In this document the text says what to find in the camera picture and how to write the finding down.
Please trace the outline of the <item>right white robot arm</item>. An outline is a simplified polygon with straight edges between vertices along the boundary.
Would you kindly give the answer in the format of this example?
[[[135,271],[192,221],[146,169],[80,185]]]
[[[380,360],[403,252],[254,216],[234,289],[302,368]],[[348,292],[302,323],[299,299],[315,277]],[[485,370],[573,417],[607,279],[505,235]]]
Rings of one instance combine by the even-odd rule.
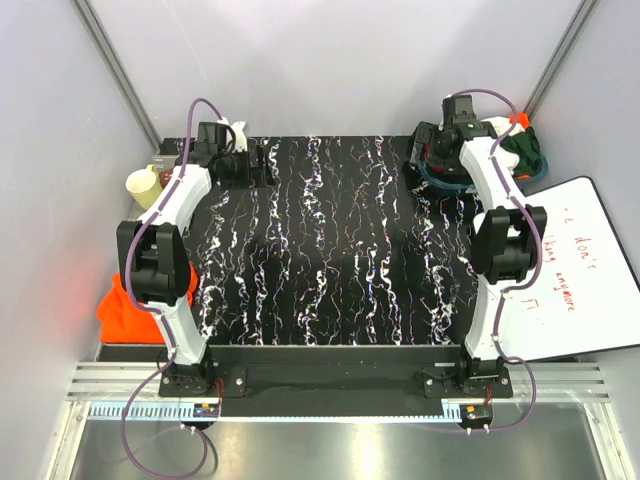
[[[547,212],[527,203],[512,174],[519,158],[501,146],[515,123],[498,132],[479,120],[473,93],[447,96],[440,123],[418,124],[409,161],[440,193],[460,193],[466,180],[483,207],[471,230],[478,293],[469,332],[453,367],[443,372],[430,367],[419,375],[426,397],[434,399],[510,396],[506,366],[512,359],[501,345],[501,320],[509,295],[532,287],[542,266]]]

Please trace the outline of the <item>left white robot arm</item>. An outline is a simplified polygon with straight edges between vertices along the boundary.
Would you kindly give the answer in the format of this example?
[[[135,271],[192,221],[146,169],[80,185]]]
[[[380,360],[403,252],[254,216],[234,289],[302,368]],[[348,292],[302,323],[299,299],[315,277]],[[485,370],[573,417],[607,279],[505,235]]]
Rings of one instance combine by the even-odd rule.
[[[214,186],[274,186],[263,149],[250,145],[245,129],[245,122],[225,118],[200,123],[152,206],[116,230],[122,287],[135,310],[152,316],[167,347],[159,369],[164,397],[204,397],[222,385],[189,305],[192,270],[183,234]]]

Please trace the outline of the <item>white green Charlie Brown t-shirt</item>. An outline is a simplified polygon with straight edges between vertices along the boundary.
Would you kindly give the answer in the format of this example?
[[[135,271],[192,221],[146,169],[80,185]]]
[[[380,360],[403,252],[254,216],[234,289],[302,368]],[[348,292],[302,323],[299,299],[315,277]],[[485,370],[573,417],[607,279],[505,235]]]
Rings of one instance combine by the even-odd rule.
[[[502,135],[512,124],[509,117],[490,117],[486,119],[490,122],[497,134]],[[513,176],[533,175],[540,167],[541,147],[533,127],[523,129],[519,124],[511,133],[501,141],[501,147],[519,157],[518,164],[513,168]]]

